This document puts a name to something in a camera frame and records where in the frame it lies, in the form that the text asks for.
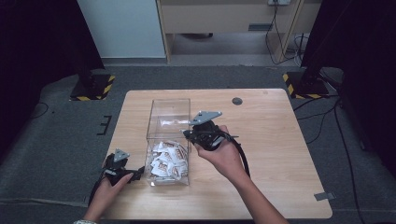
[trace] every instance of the hand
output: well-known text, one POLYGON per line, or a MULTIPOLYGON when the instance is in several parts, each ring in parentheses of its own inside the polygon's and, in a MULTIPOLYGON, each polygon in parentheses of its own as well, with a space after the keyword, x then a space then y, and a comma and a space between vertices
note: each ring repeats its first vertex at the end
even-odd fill
POLYGON ((105 177, 93 196, 90 207, 84 216, 84 220, 93 221, 96 223, 99 222, 101 215, 114 202, 116 196, 132 178, 132 175, 133 174, 125 175, 114 186, 111 186, 110 181, 107 179, 107 177, 105 177))
MULTIPOLYGON (((219 126, 224 132, 228 132, 226 126, 219 126)), ((233 145, 233 143, 223 140, 219 146, 214 151, 206 151, 198 144, 194 144, 198 151, 198 156, 210 161, 215 168, 233 182, 234 177, 248 176, 245 172, 244 166, 241 162, 238 149, 233 145)))

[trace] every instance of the white packet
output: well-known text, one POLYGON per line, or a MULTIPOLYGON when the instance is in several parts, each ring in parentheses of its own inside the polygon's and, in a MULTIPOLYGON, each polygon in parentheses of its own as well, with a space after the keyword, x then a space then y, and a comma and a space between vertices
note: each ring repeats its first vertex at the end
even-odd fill
POLYGON ((153 151, 156 151, 156 152, 165 152, 167 150, 168 150, 168 147, 164 142, 160 142, 159 144, 156 144, 153 148, 153 151))
POLYGON ((178 173, 180 175, 187 175, 189 173, 189 168, 186 162, 182 162, 177 165, 178 173))
POLYGON ((164 162, 154 161, 151 163, 151 173, 157 176, 168 176, 168 165, 164 162))
POLYGON ((169 147, 168 151, 174 163, 186 161, 187 154, 185 154, 182 149, 178 147, 169 147))
POLYGON ((172 162, 168 163, 167 173, 174 179, 181 179, 181 173, 179 172, 178 167, 175 166, 172 162))
POLYGON ((180 144, 178 142, 174 142, 174 141, 166 141, 163 142, 163 147, 178 147, 180 144))
POLYGON ((164 162, 166 162, 166 163, 173 162, 173 161, 172 161, 172 157, 171 157, 171 155, 169 154, 169 151, 168 151, 168 150, 166 150, 165 152, 162 152, 161 155, 160 155, 159 157, 155 158, 155 160, 164 161, 164 162))

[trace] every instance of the black cable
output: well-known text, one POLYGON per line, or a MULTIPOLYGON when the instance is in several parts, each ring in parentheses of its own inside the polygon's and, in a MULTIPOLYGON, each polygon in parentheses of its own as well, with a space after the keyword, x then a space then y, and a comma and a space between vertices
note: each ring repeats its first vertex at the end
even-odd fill
POLYGON ((283 52, 284 50, 283 50, 283 46, 282 46, 282 38, 280 37, 280 33, 279 33, 279 31, 277 30, 277 25, 276 25, 277 0, 275 0, 274 3, 275 3, 275 6, 274 6, 274 9, 275 9, 275 10, 274 10, 274 26, 275 26, 276 33, 277 33, 277 38, 279 39, 280 48, 282 49, 282 55, 283 55, 283 57, 285 57, 286 59, 293 59, 294 57, 292 57, 292 58, 286 57, 285 53, 283 52))
POLYGON ((46 103, 39 102, 38 105, 44 105, 44 106, 46 107, 46 110, 45 110, 43 113, 41 113, 40 115, 35 116, 35 117, 31 117, 31 118, 29 118, 29 119, 38 119, 38 118, 40 118, 41 116, 45 115, 45 114, 49 111, 49 108, 50 108, 50 107, 49 107, 46 103))
POLYGON ((95 182, 95 184, 93 185, 93 188, 91 190, 91 194, 90 194, 90 199, 88 200, 88 206, 91 204, 93 196, 95 196, 96 191, 98 190, 99 186, 101 185, 102 181, 106 178, 105 176, 105 170, 106 168, 102 169, 101 174, 99 175, 99 179, 95 182))
POLYGON ((358 202, 358 194, 356 192, 355 176, 354 176, 354 173, 353 173, 352 162, 351 162, 351 159, 350 159, 349 150, 347 149, 347 143, 346 143, 343 131, 341 129, 340 122, 338 120, 336 107, 334 108, 334 116, 335 116, 335 121, 337 122, 338 131, 340 132, 341 139, 343 140, 344 149, 346 151, 347 162, 349 164, 350 177, 352 179, 352 190, 353 190, 353 197, 354 197, 356 209, 358 210, 358 214, 359 214, 359 218, 361 219, 361 223, 365 224, 363 216, 361 215, 361 209, 360 209, 359 202, 358 202))
POLYGON ((313 118, 313 117, 315 117, 315 116, 323 115, 323 118, 322 118, 322 120, 321 120, 321 122, 320 122, 319 132, 318 132, 317 136, 316 136, 314 139, 312 139, 311 141, 306 142, 307 144, 311 144, 311 143, 315 142, 315 141, 320 137, 320 134, 321 134, 321 131, 322 131, 322 127, 323 127, 323 121, 324 121, 324 119, 326 118, 326 115, 328 115, 330 112, 332 112, 332 111, 335 109, 335 107, 337 106, 337 104, 338 104, 338 102, 339 102, 340 100, 341 100, 341 99, 338 99, 338 100, 335 102, 334 106, 333 106, 331 109, 329 109, 328 111, 324 112, 324 113, 312 115, 312 116, 309 116, 309 117, 306 117, 306 118, 301 118, 301 119, 310 119, 310 118, 313 118))
POLYGON ((285 55, 284 52, 283 52, 282 40, 281 40, 281 38, 280 38, 280 33, 279 33, 279 31, 277 30, 277 26, 276 26, 277 1, 274 1, 274 3, 275 3, 275 6, 274 6, 275 12, 274 12, 274 17, 273 17, 273 19, 272 19, 272 21, 271 21, 270 27, 272 28, 273 26, 275 26, 275 28, 276 28, 276 33, 277 33, 277 36, 278 36, 279 41, 280 41, 280 47, 281 47, 281 49, 282 49, 282 55, 286 58, 286 60, 283 60, 282 62, 275 62, 275 61, 274 61, 274 59, 273 59, 273 57, 272 57, 272 52, 271 52, 270 47, 269 47, 269 45, 268 45, 268 33, 269 33, 269 31, 270 31, 269 29, 267 30, 267 33, 265 34, 265 45, 266 45, 266 47, 267 47, 267 49, 268 49, 268 52, 269 52, 269 54, 270 54, 271 61, 272 61, 274 64, 281 64, 281 63, 283 63, 283 62, 286 62, 286 61, 289 61, 289 60, 294 59, 294 57, 288 58, 288 57, 286 57, 286 55, 285 55))
POLYGON ((300 40, 300 47, 298 48, 297 51, 297 56, 299 57, 300 61, 303 62, 303 58, 301 57, 301 47, 303 46, 303 40, 304 40, 304 33, 301 35, 301 40, 300 40))
POLYGON ((235 141, 235 139, 233 139, 231 142, 232 142, 232 143, 235 145, 235 147, 238 149, 239 155, 241 156, 241 159, 242 159, 242 163, 244 163, 245 172, 247 173, 248 177, 250 177, 250 171, 249 171, 249 169, 248 169, 248 159, 247 159, 247 157, 246 157, 246 155, 245 155, 244 150, 243 150, 242 147, 241 147, 241 144, 237 143, 237 142, 235 141))
POLYGON ((232 136, 230 136, 229 133, 226 133, 224 131, 219 131, 219 133, 220 133, 220 136, 224 137, 227 141, 232 142, 233 145, 236 147, 236 149, 238 149, 239 155, 241 156, 241 159, 242 159, 242 163, 244 163, 245 172, 247 173, 248 177, 250 177, 250 171, 248 169, 248 159, 245 155, 244 150, 241 147, 241 144, 236 142, 236 140, 232 136))
POLYGON ((296 50, 297 50, 297 49, 286 48, 286 52, 294 52, 294 53, 295 53, 295 52, 296 52, 296 50))
POLYGON ((303 46, 303 39, 309 39, 309 37, 308 37, 308 36, 304 36, 304 34, 294 37, 294 45, 295 45, 296 47, 298 47, 298 48, 301 48, 301 47, 303 46), (298 39, 298 38, 301 38, 301 39, 302 39, 302 40, 300 41, 300 45, 297 44, 297 39, 298 39))
POLYGON ((311 100, 309 100, 309 101, 307 101, 307 102, 305 102, 305 103, 303 103, 303 104, 301 104, 301 105, 295 107, 295 108, 293 109, 293 111, 296 111, 296 110, 300 109, 301 107, 303 107, 304 105, 307 105, 307 104, 309 104, 309 103, 311 103, 311 102, 313 102, 313 101, 316 101, 316 100, 319 100, 319 99, 323 99, 323 98, 326 98, 326 99, 327 99, 327 98, 334 97, 334 96, 338 96, 338 95, 328 95, 328 96, 323 96, 323 97, 311 99, 311 100))
POLYGON ((320 75, 322 75, 324 78, 329 79, 329 80, 330 80, 331 82, 333 82, 333 83, 336 83, 336 84, 338 84, 338 85, 341 85, 341 83, 339 83, 338 81, 336 81, 336 80, 334 80, 333 78, 329 77, 329 75, 327 75, 327 73, 324 71, 323 68, 320 69, 320 72, 322 73, 322 74, 320 74, 320 75))

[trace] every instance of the small black object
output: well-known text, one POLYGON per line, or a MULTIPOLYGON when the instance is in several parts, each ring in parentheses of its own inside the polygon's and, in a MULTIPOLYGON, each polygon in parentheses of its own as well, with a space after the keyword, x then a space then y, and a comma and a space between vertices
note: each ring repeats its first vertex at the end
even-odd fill
POLYGON ((239 97, 233 98, 233 104, 235 105, 241 105, 243 103, 242 99, 239 97))
POLYGON ((131 181, 140 180, 143 173, 145 173, 145 166, 140 167, 138 170, 126 170, 125 165, 128 159, 124 158, 122 160, 115 160, 115 154, 111 153, 106 157, 105 166, 103 167, 103 172, 100 174, 98 181, 96 181, 95 185, 92 188, 91 196, 88 204, 91 204, 93 196, 95 195, 96 190, 99 188, 102 180, 104 178, 108 178, 110 181, 111 186, 116 185, 125 175, 134 174, 131 179, 129 179, 128 184, 131 181))
POLYGON ((78 97, 85 96, 93 100, 104 99, 111 75, 92 75, 91 71, 87 72, 88 75, 79 74, 79 80, 70 94, 70 98, 76 100, 78 97))
POLYGON ((194 126, 192 126, 192 131, 185 130, 183 131, 183 134, 187 140, 191 141, 193 144, 198 144, 207 151, 216 150, 224 139, 232 142, 238 149, 239 155, 242 159, 242 163, 244 163, 247 175, 250 176, 250 171, 248 169, 248 160, 241 145, 235 141, 233 136, 230 136, 228 133, 222 131, 218 125, 215 125, 212 120, 208 120, 200 124, 195 124, 194 126))
POLYGON ((219 147, 219 143, 224 139, 222 130, 212 120, 194 125, 192 131, 187 130, 183 134, 192 143, 200 145, 207 151, 216 150, 219 147))

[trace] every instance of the clear acrylic box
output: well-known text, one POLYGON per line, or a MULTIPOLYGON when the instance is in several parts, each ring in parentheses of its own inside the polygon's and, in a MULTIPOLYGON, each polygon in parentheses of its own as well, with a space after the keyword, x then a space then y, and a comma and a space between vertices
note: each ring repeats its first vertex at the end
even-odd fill
POLYGON ((148 122, 145 177, 151 186, 189 185, 190 99, 152 101, 148 122))

